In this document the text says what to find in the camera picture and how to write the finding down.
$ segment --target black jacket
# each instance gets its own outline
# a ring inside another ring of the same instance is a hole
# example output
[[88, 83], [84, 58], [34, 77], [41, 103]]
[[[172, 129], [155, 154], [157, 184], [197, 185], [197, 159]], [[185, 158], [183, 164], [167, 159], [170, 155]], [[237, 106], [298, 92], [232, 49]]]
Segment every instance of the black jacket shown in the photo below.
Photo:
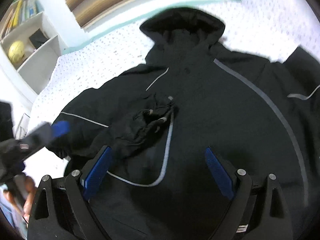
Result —
[[257, 183], [276, 174], [294, 238], [315, 216], [320, 92], [288, 95], [310, 95], [320, 66], [301, 48], [283, 64], [229, 51], [218, 42], [224, 28], [191, 8], [154, 16], [140, 27], [155, 42], [146, 64], [83, 91], [55, 120], [68, 120], [71, 132], [49, 149], [92, 158], [110, 145], [101, 134], [144, 108], [141, 98], [171, 96], [179, 109], [159, 141], [114, 165], [91, 199], [112, 239], [207, 239], [229, 205], [206, 166], [208, 146]]
[[11, 106], [0, 102], [0, 142], [13, 138]]

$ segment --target white blanket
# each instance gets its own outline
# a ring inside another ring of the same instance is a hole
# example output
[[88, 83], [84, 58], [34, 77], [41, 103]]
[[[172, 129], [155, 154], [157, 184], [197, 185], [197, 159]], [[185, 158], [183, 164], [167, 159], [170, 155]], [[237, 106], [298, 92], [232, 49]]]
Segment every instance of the white blanket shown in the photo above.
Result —
[[[283, 62], [300, 45], [320, 59], [320, 25], [304, 22], [294, 8], [287, 8], [280, 0], [242, 0], [196, 8], [226, 24], [220, 42], [231, 50]], [[144, 63], [153, 42], [139, 30], [143, 21], [114, 30], [79, 51], [59, 57], [49, 84], [33, 104], [28, 130], [45, 121], [53, 122], [83, 90], [99, 88], [123, 71]], [[46, 149], [26, 162], [26, 173], [36, 183], [44, 174], [62, 176], [65, 164]]]

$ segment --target metal screw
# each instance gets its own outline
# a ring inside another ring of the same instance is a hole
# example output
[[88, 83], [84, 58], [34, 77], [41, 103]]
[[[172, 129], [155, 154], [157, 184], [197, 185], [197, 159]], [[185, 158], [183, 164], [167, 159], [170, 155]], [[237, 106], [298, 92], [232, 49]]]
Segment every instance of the metal screw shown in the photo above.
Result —
[[245, 170], [243, 170], [243, 169], [239, 169], [239, 170], [237, 170], [237, 172], [238, 172], [238, 174], [241, 175], [241, 176], [246, 175], [246, 172], [245, 172]]
[[28, 150], [29, 149], [29, 145], [27, 143], [20, 143], [20, 149], [21, 150]]
[[274, 174], [270, 173], [269, 174], [269, 178], [272, 179], [272, 180], [275, 180], [277, 177]]
[[80, 174], [80, 171], [79, 170], [74, 170], [73, 172], [71, 172], [71, 175], [76, 177]]
[[47, 181], [49, 178], [50, 178], [49, 175], [44, 175], [44, 176], [42, 177], [42, 180], [43, 180], [43, 181]]

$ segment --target yellow ball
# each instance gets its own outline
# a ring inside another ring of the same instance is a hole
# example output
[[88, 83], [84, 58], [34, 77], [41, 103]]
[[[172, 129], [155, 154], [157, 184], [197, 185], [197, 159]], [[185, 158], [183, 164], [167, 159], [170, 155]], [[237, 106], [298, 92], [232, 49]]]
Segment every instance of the yellow ball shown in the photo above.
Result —
[[9, 48], [8, 58], [12, 64], [16, 64], [24, 57], [24, 45], [22, 41], [15, 41]]

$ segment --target blue gripper pad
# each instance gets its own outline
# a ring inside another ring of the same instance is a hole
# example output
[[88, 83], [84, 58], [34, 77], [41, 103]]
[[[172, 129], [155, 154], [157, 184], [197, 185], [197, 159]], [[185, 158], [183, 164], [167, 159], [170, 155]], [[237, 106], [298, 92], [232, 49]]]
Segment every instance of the blue gripper pad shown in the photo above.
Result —
[[70, 125], [67, 121], [59, 121], [51, 126], [53, 138], [60, 137], [70, 131]]
[[88, 201], [97, 193], [111, 162], [111, 148], [104, 146], [97, 153], [95, 158], [89, 160], [82, 168], [80, 183], [83, 187], [82, 196], [85, 200]]
[[234, 192], [232, 188], [232, 180], [228, 173], [209, 147], [205, 150], [204, 156], [207, 166], [215, 182], [217, 183], [221, 194], [227, 197], [229, 200], [232, 200], [234, 197]]

